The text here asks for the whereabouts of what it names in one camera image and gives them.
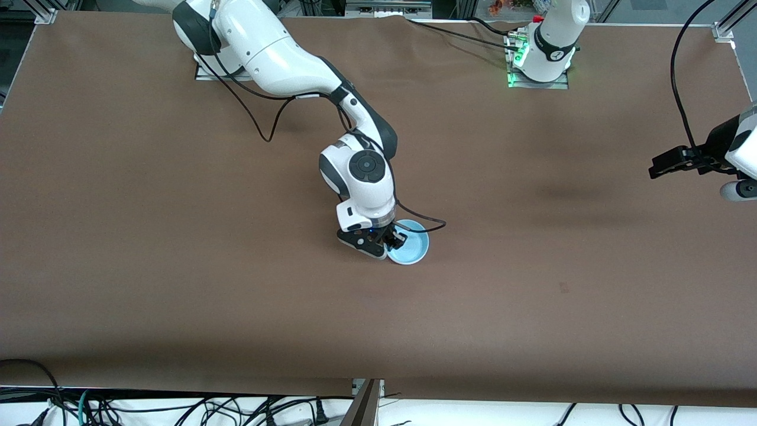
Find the brown table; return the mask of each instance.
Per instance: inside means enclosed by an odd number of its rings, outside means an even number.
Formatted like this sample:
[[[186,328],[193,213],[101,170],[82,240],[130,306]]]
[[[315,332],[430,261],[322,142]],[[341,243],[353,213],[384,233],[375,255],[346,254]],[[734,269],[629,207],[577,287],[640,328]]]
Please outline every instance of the brown table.
[[[426,258],[336,240],[326,100],[266,144],[170,16],[60,13],[0,117],[0,356],[67,386],[757,406],[757,210],[646,173],[685,143],[678,28],[588,27],[570,90],[537,91],[399,17],[285,23],[400,135],[401,199],[449,221]],[[708,29],[678,63],[703,142],[746,90]],[[267,128],[276,103],[243,97]]]

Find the light blue bowl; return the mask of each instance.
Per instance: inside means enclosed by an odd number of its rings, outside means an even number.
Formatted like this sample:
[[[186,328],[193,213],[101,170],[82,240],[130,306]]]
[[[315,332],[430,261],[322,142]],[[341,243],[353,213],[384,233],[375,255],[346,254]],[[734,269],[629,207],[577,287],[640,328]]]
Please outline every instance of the light blue bowl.
[[[402,224],[412,230],[424,230],[423,225],[412,219],[400,219],[398,224]],[[394,262],[400,265],[412,265],[421,260],[428,252],[428,234],[408,232],[407,230],[397,227],[397,232],[407,235],[405,244],[399,249],[389,250],[387,255]]]

